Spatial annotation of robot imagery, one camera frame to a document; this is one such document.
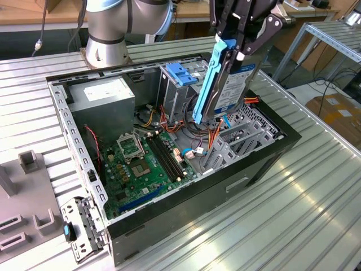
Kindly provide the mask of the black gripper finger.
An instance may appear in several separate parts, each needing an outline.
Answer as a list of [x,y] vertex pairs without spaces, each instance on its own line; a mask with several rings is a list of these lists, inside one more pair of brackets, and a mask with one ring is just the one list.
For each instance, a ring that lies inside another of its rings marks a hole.
[[282,20],[271,14],[265,19],[264,31],[254,41],[246,42],[245,27],[246,20],[241,19],[237,29],[235,59],[242,62],[246,55],[254,54],[266,42],[273,38],[283,27]]
[[214,54],[232,50],[245,54],[246,1],[210,1],[211,26],[215,28]]

